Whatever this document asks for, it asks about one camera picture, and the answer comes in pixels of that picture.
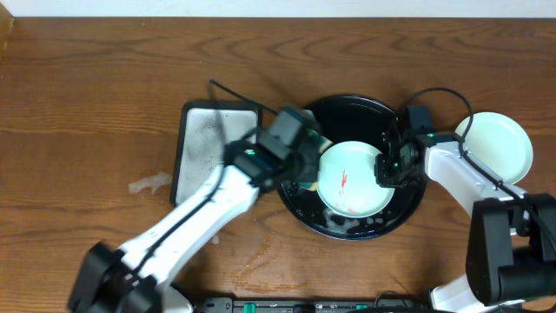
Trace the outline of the green scrubbing sponge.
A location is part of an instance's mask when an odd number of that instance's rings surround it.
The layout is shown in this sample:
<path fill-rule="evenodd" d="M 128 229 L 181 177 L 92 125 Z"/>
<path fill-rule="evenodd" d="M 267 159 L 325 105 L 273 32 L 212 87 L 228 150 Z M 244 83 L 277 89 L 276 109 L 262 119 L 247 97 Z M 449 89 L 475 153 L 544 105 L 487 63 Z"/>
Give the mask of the green scrubbing sponge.
<path fill-rule="evenodd" d="M 331 145 L 332 142 L 329 139 L 321 137 L 318 156 L 320 157 Z M 318 188 L 318 181 L 312 183 L 299 183 L 299 186 L 304 190 L 316 191 Z"/>

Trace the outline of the mint plate with red stain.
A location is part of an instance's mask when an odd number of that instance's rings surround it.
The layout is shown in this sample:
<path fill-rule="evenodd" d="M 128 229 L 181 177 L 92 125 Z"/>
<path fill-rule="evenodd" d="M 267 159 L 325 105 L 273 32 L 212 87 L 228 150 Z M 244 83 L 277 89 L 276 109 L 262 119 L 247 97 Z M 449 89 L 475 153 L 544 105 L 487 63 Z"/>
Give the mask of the mint plate with red stain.
<path fill-rule="evenodd" d="M 317 194 L 322 202 L 340 216 L 372 216 L 392 200 L 393 188 L 376 182 L 375 161 L 381 152 L 357 141 L 337 143 L 320 158 Z"/>

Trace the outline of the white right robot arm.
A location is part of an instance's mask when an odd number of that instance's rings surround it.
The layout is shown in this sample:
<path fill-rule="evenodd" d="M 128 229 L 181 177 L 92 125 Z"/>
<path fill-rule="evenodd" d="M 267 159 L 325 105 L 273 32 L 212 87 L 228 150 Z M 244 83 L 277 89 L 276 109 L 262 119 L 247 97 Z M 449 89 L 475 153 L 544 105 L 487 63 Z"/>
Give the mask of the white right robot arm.
<path fill-rule="evenodd" d="M 475 158 L 450 133 L 385 135 L 376 182 L 404 188 L 428 179 L 470 215 L 466 273 L 433 289 L 432 306 L 488 312 L 555 293 L 555 198 L 530 195 Z"/>

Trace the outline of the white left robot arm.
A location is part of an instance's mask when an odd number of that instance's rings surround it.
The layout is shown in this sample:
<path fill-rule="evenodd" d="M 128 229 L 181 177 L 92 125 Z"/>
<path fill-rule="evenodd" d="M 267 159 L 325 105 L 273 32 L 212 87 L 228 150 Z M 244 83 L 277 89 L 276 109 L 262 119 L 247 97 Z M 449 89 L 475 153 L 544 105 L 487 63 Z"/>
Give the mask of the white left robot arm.
<path fill-rule="evenodd" d="M 72 312 L 190 312 L 172 283 L 223 226 L 281 183 L 316 180 L 330 141 L 307 130 L 295 139 L 256 128 L 228 143 L 223 163 L 197 192 L 152 228 L 111 250 L 93 246 L 68 300 Z"/>

